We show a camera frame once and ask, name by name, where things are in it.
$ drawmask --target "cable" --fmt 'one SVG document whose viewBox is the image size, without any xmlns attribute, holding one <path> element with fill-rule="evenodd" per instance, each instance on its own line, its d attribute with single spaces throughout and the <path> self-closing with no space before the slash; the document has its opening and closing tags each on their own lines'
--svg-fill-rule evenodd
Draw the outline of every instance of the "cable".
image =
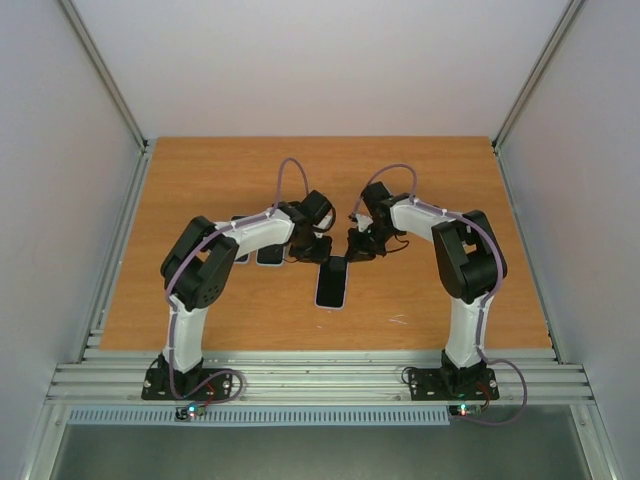
<svg viewBox="0 0 640 480">
<path fill-rule="evenodd" d="M 395 238 L 395 239 L 396 239 L 396 241 L 397 241 L 398 243 L 400 243 L 402 246 L 401 246 L 401 247 L 396 248 L 395 250 L 389 250 L 389 251 L 387 252 L 387 255 L 388 255 L 388 254 L 390 254 L 390 253 L 396 253 L 396 252 L 399 252 L 399 251 L 401 251 L 401 250 L 404 250 L 405 248 L 407 248 L 407 247 L 409 246 L 409 243 L 410 243 L 410 242 L 409 242 L 409 240 L 400 240 L 400 239 L 398 238 L 398 235 L 394 235 L 394 236 L 393 236 L 393 238 Z"/>
<path fill-rule="evenodd" d="M 511 367 L 516 374 L 518 375 L 518 377 L 520 377 L 520 382 L 522 383 L 522 404 L 520 405 L 520 408 L 518 409 L 518 411 L 509 419 L 504 420 L 504 421 L 499 421 L 499 422 L 492 422 L 492 421 L 488 421 L 488 420 L 482 420 L 479 418 L 472 418 L 472 417 L 459 417 L 465 420 L 468 420 L 470 422 L 473 423 L 477 423 L 480 425 L 486 425 L 486 426 L 491 426 L 491 427 L 495 427 L 495 426 L 502 426 L 502 425 L 509 425 L 511 423 L 514 423 L 515 421 L 517 421 L 521 416 L 522 413 L 524 412 L 526 406 L 527 406 L 527 400 L 528 400 L 528 396 L 529 396 L 529 391 L 527 389 L 527 382 L 524 379 L 524 375 L 522 373 L 522 371 L 511 361 L 505 359 L 505 358 L 495 358 L 493 360 L 490 360 L 489 358 L 487 358 L 487 356 L 485 355 L 484 351 L 482 350 L 482 348 L 480 347 L 480 344 L 482 343 L 482 326 L 484 325 L 484 317 L 485 317 L 485 307 L 487 305 L 487 303 L 489 302 L 489 300 L 491 300 L 491 298 L 493 298 L 496 293 L 498 293 L 498 291 L 500 290 L 500 288 L 502 287 L 502 277 L 504 274 L 504 268 L 502 266 L 502 257 L 500 256 L 500 252 L 498 251 L 498 246 L 496 245 L 496 243 L 493 241 L 493 239 L 489 236 L 489 234 L 487 232 L 484 231 L 484 229 L 482 227 L 480 227 L 480 225 L 478 225 L 477 223 L 469 220 L 468 218 L 463 217 L 460 213 L 454 213 L 454 212 L 449 212 L 448 210 L 442 209 L 442 208 L 438 208 L 434 205 L 430 205 L 428 203 L 425 203 L 421 200 L 414 200 L 413 204 L 418 207 L 421 208 L 422 210 L 425 210 L 427 212 L 430 213 L 435 213 L 436 215 L 441 215 L 443 217 L 447 217 L 447 218 L 451 218 L 453 220 L 458 220 L 462 223 L 464 223 L 465 225 L 467 225 L 468 227 L 472 228 L 473 230 L 475 230 L 478 235 L 480 235 L 482 237 L 482 239 L 487 243 L 487 245 L 489 246 L 489 249 L 491 250 L 491 253 L 493 254 L 493 258 L 496 261 L 496 269 L 498 270 L 498 278 L 496 279 L 496 284 L 494 285 L 493 289 L 487 293 L 482 300 L 480 301 L 480 313 L 478 314 L 478 327 L 476 328 L 476 351 L 478 352 L 478 356 L 480 357 L 481 360 L 483 360 L 487 365 L 496 365 L 498 363 L 503 363 L 505 365 L 508 365 L 509 367 Z"/>
<path fill-rule="evenodd" d="M 191 390 L 184 396 L 181 396 L 176 391 L 175 378 L 174 378 L 174 370 L 175 370 L 175 353 L 174 353 L 175 346 L 174 345 L 175 345 L 176 322 L 178 319 L 178 305 L 176 302 L 174 302 L 171 296 L 172 296 L 173 289 L 175 288 L 176 283 L 178 282 L 178 279 L 184 273 L 187 266 L 198 255 L 198 253 L 201 252 L 214 238 L 216 238 L 218 235 L 222 233 L 226 233 L 232 230 L 233 228 L 244 227 L 247 225 L 257 223 L 261 220 L 268 219 L 275 212 L 275 210 L 277 210 L 278 204 L 280 203 L 281 194 L 282 194 L 282 177 L 284 175 L 284 167 L 289 162 L 295 163 L 300 169 L 300 173 L 302 174 L 302 179 L 304 181 L 304 188 L 308 195 L 309 182 L 307 181 L 307 174 L 305 173 L 304 168 L 302 167 L 300 162 L 295 158 L 285 158 L 282 161 L 282 163 L 280 163 L 280 168 L 278 169 L 278 183 L 276 188 L 276 197 L 275 197 L 275 201 L 273 202 L 273 207 L 271 208 L 271 210 L 269 210 L 268 212 L 262 212 L 257 215 L 252 215 L 250 217 L 245 217 L 240 220 L 236 220 L 234 223 L 235 227 L 234 225 L 231 225 L 231 224 L 225 225 L 220 229 L 214 231 L 210 235 L 207 235 L 206 237 L 204 237 L 200 241 L 200 243 L 185 257 L 184 261 L 178 266 L 175 273 L 171 277 L 171 280 L 169 280 L 169 283 L 167 284 L 167 288 L 165 290 L 165 300 L 167 301 L 171 309 L 171 316 L 169 320 L 169 339 L 168 339 L 168 345 L 167 345 L 167 349 L 169 350 L 169 388 L 171 390 L 171 394 L 177 399 L 180 399 L 180 400 L 186 399 L 187 397 L 189 397 L 189 395 L 192 395 L 194 392 L 197 392 L 202 387 L 207 385 L 212 379 L 223 374 L 225 375 L 229 374 L 229 375 L 233 375 L 234 377 L 237 377 L 240 380 L 240 386 L 237 392 L 231 395 L 229 398 L 226 398 L 223 400 L 215 400 L 213 402 L 210 402 L 210 404 L 220 404 L 220 403 L 231 402 L 236 398 L 238 398 L 244 391 L 247 380 L 244 374 L 237 370 L 221 370 L 219 372 L 214 373 L 213 375 L 209 375 L 206 379 L 200 382 L 195 388 L 193 388 L 193 390 Z"/>
<path fill-rule="evenodd" d="M 300 170 L 300 173 L 302 174 L 302 180 L 304 181 L 304 192 L 305 192 L 305 195 L 309 195 L 309 181 L 307 180 L 307 174 L 304 171 L 304 167 L 295 158 L 292 158 L 292 157 L 285 158 L 282 161 L 282 163 L 280 164 L 280 168 L 278 169 L 278 183 L 277 183 L 277 187 L 276 187 L 276 199 L 273 202 L 273 206 L 271 207 L 271 211 L 270 211 L 271 214 L 275 213 L 275 211 L 278 209 L 278 204 L 280 203 L 280 200 L 282 199 L 282 177 L 284 177 L 284 167 L 289 162 L 295 163 L 296 166 L 298 167 L 298 169 Z"/>
<path fill-rule="evenodd" d="M 387 165 L 384 168 L 381 168 L 380 170 L 378 170 L 376 173 L 374 173 L 371 178 L 369 179 L 369 181 L 367 182 L 367 185 L 365 185 L 365 187 L 371 185 L 371 183 L 378 178 L 378 176 L 381 173 L 386 172 L 387 170 L 391 170 L 393 168 L 405 168 L 407 170 L 409 170 L 411 172 L 411 175 L 413 175 L 413 182 L 411 183 L 411 191 L 409 192 L 409 200 L 411 200 L 413 202 L 413 199 L 416 196 L 416 189 L 418 188 L 418 173 L 416 172 L 416 170 L 411 166 L 411 165 L 407 165 L 406 163 L 394 163 L 392 165 Z M 358 200 L 356 201 L 356 204 L 353 207 L 353 211 L 351 212 L 351 215 L 349 215 L 349 217 L 354 217 L 356 213 L 358 213 L 358 209 L 360 208 L 360 204 L 362 203 L 362 196 L 358 197 Z"/>
</svg>

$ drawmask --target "metal profile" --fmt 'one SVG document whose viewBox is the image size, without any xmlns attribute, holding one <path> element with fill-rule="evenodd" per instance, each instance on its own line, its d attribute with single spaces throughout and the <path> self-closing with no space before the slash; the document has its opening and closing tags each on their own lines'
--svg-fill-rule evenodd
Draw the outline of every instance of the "metal profile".
<svg viewBox="0 0 640 480">
<path fill-rule="evenodd" d="M 147 142 L 144 138 L 144 135 L 142 134 L 142 130 L 140 130 L 140 127 L 138 126 L 138 123 L 133 117 L 131 110 L 127 106 L 127 102 L 125 102 L 124 97 L 122 96 L 122 93 L 120 93 L 120 90 L 118 89 L 118 86 L 116 85 L 115 80 L 111 76 L 111 73 L 107 68 L 107 65 L 102 59 L 102 56 L 100 55 L 100 52 L 98 51 L 98 48 L 96 47 L 95 42 L 91 38 L 91 35 L 87 30 L 87 27 L 82 21 L 80 12 L 78 12 L 78 9 L 76 8 L 73 0 L 58 0 L 58 3 L 60 4 L 60 7 L 64 11 L 65 16 L 69 20 L 69 23 L 73 28 L 73 31 L 76 33 L 78 40 L 84 47 L 84 50 L 87 52 L 87 55 L 89 56 L 89 59 L 93 64 L 93 68 L 95 68 L 96 72 L 98 73 L 98 76 L 100 77 L 100 79 L 102 80 L 102 83 L 107 89 L 107 92 L 113 99 L 113 102 L 115 103 L 116 108 L 118 109 L 118 111 L 120 112 L 120 115 L 122 115 L 123 120 L 127 124 L 127 127 L 131 132 L 131 135 L 133 136 L 135 142 L 138 144 L 138 147 L 140 147 L 140 151 L 141 152 L 144 151 Z"/>
<path fill-rule="evenodd" d="M 547 71 L 549 64 L 553 60 L 558 48 L 564 41 L 571 26 L 574 24 L 578 14 L 584 6 L 586 0 L 569 0 L 565 7 L 560 19 L 556 23 L 551 36 L 547 40 L 547 43 L 542 49 L 542 52 L 538 56 L 536 63 L 534 64 L 524 86 L 518 93 L 516 101 L 514 102 L 511 110 L 507 114 L 507 118 L 500 127 L 495 140 L 493 141 L 494 147 L 501 147 L 509 133 L 513 129 L 515 122 L 518 120 L 520 113 L 524 110 L 525 106 L 536 87 L 540 83 L 542 76 Z"/>
<path fill-rule="evenodd" d="M 36 435 L 20 474 L 22 480 L 51 477 L 68 418 L 69 408 L 65 405 L 45 405 L 42 408 Z"/>
<path fill-rule="evenodd" d="M 489 355 L 510 358 L 508 351 Z M 240 369 L 248 390 L 242 405 L 415 405 L 401 381 L 404 366 L 434 367 L 438 351 L 386 352 L 208 352 L 206 363 Z M 112 355 L 101 361 L 59 365 L 47 395 L 48 403 L 154 405 L 140 400 L 142 379 L 156 355 L 135 358 Z M 547 354 L 510 358 L 522 369 L 529 403 L 563 405 L 594 403 L 580 365 L 559 365 Z M 501 398 L 495 405 L 522 402 L 519 377 L 506 365 L 495 365 Z M 447 402 L 430 402 L 429 405 Z"/>
<path fill-rule="evenodd" d="M 116 230 L 109 247 L 105 264 L 101 270 L 100 282 L 92 302 L 92 308 L 89 314 L 91 331 L 95 331 L 96 328 L 104 326 L 108 307 L 113 297 L 115 282 L 122 265 L 122 258 L 133 227 L 135 213 L 138 209 L 144 183 L 149 172 L 149 166 L 151 165 L 154 146 L 155 142 L 152 142 L 147 150 L 140 156 L 127 189 L 125 201 L 116 224 Z M 88 332 L 85 337 L 85 344 L 90 338 L 91 335 L 90 332 Z"/>
<path fill-rule="evenodd" d="M 255 407 L 218 406 L 202 417 L 176 420 L 169 406 L 76 406 L 73 425 L 165 425 L 188 427 L 410 426 L 449 425 L 445 407 Z"/>
<path fill-rule="evenodd" d="M 571 414 L 592 478 L 621 479 L 613 448 L 596 405 L 572 405 Z"/>
</svg>

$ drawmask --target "gray floor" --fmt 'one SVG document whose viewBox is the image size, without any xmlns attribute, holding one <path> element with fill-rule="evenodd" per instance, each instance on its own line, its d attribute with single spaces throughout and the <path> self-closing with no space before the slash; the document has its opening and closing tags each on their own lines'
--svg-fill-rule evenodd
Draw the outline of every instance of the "gray floor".
<svg viewBox="0 0 640 480">
<path fill-rule="evenodd" d="M 60 480 L 590 478 L 568 407 L 500 428 L 72 425 L 60 451 Z"/>
</svg>

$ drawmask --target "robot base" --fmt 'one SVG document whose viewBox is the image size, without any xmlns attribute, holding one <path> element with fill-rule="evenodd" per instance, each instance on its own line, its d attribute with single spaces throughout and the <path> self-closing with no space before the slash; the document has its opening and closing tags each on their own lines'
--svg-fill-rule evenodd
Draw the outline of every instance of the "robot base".
<svg viewBox="0 0 640 480">
<path fill-rule="evenodd" d="M 403 381 L 409 385 L 411 400 L 434 401 L 490 400 L 500 398 L 494 371 L 485 362 L 468 368 L 457 368 L 442 352 L 442 367 L 408 367 L 403 372 Z"/>
<path fill-rule="evenodd" d="M 210 375 L 225 369 L 202 368 L 202 361 L 186 373 L 174 371 L 173 379 L 176 391 L 184 396 Z M 209 381 L 211 388 L 206 385 L 200 390 L 189 395 L 187 398 L 175 398 L 169 388 L 169 363 L 160 354 L 147 370 L 142 387 L 142 400 L 165 400 L 175 402 L 176 400 L 207 401 L 225 400 L 229 398 L 233 389 L 233 375 L 219 375 Z"/>
</svg>

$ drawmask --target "aluminum frame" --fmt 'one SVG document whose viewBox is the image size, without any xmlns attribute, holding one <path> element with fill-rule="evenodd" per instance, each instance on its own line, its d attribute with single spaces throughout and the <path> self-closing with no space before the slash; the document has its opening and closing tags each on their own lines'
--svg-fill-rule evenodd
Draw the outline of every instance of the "aluminum frame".
<svg viewBox="0 0 640 480">
<path fill-rule="evenodd" d="M 508 179 L 500 160 L 500 146 L 532 95 L 558 47 L 577 18 L 585 0 L 569 0 L 538 57 L 494 141 L 496 160 L 514 212 L 521 241 L 531 265 Z M 48 479 L 53 471 L 64 431 L 76 405 L 166 406 L 183 402 L 143 402 L 141 380 L 148 364 L 158 352 L 106 352 L 99 349 L 120 266 L 135 219 L 155 142 L 149 143 L 122 97 L 109 69 L 84 26 L 72 0 L 58 0 L 71 27 L 85 48 L 90 61 L 129 127 L 141 156 L 135 169 L 119 217 L 101 280 L 96 289 L 86 334 L 78 349 L 78 362 L 58 365 L 45 405 L 41 411 L 32 447 L 21 478 Z M 541 299 L 539 284 L 534 283 Z M 538 405 L 570 405 L 579 441 L 591 475 L 597 479 L 619 479 L 620 473 L 588 378 L 581 365 L 561 364 L 566 359 L 561 340 L 555 333 L 542 303 L 554 349 L 516 349 L 488 351 L 490 357 L 508 358 L 522 369 L 529 387 L 529 402 Z M 235 408 L 295 405 L 366 405 L 382 408 L 415 406 L 408 387 L 400 381 L 404 366 L 434 367 L 439 351 L 320 351 L 320 352 L 206 352 L 210 365 L 241 368 L 251 390 L 243 394 Z M 495 405 L 517 405 L 522 401 L 519 379 L 509 368 L 496 366 L 502 397 Z M 447 402 L 429 402 L 446 405 Z"/>
</svg>

